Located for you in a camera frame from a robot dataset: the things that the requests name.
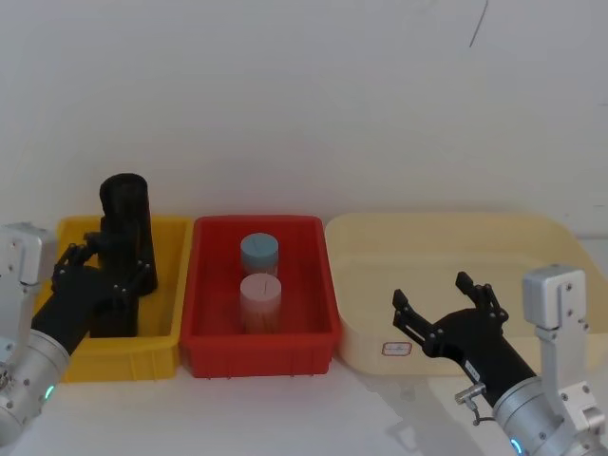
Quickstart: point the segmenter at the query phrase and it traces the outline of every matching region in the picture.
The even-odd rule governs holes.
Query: beige plastic bin
[[[491,283],[510,318],[504,334],[535,371],[540,344],[523,319],[522,278],[534,268],[566,263],[587,275],[591,324],[588,366],[608,352],[608,284],[572,234],[554,221],[523,214],[348,214],[325,230],[338,311],[341,357],[374,374],[462,374],[445,359],[428,359],[392,327],[392,294],[434,322],[472,307],[456,288],[459,271]]]

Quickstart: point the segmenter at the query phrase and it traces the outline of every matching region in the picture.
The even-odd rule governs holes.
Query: blue lid
[[[265,233],[253,233],[240,243],[240,258],[252,269],[272,268],[278,262],[278,241]]]

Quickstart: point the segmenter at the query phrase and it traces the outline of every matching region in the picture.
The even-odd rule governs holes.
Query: metal bracket
[[[541,340],[542,389],[551,409],[572,437],[603,434],[606,418],[585,380],[584,271],[555,265],[527,274],[523,308]]]
[[[52,233],[30,223],[0,226],[0,374],[21,355],[29,340],[34,298],[53,271]]]
[[[481,396],[482,394],[485,394],[485,385],[483,383],[476,383],[472,387],[464,389],[454,396],[456,404],[459,406],[465,404],[468,409],[475,414],[473,426],[478,426],[482,421],[494,421],[493,418],[481,418],[479,416],[479,409],[477,408],[477,404],[475,404],[473,399],[477,396]]]

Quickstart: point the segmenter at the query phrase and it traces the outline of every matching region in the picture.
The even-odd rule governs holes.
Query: small jar
[[[274,275],[252,274],[240,282],[240,314],[248,334],[278,333],[281,282]]]
[[[245,275],[270,274],[278,271],[278,241],[265,233],[253,233],[240,243],[240,261]]]

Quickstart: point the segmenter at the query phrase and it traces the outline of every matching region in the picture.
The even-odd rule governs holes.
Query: table surface
[[[582,243],[608,275],[608,240]],[[608,409],[608,364],[589,381]],[[498,426],[474,427],[454,403],[468,386],[369,377],[338,360],[314,377],[198,380],[180,370],[158,382],[59,385],[11,455],[513,456]]]

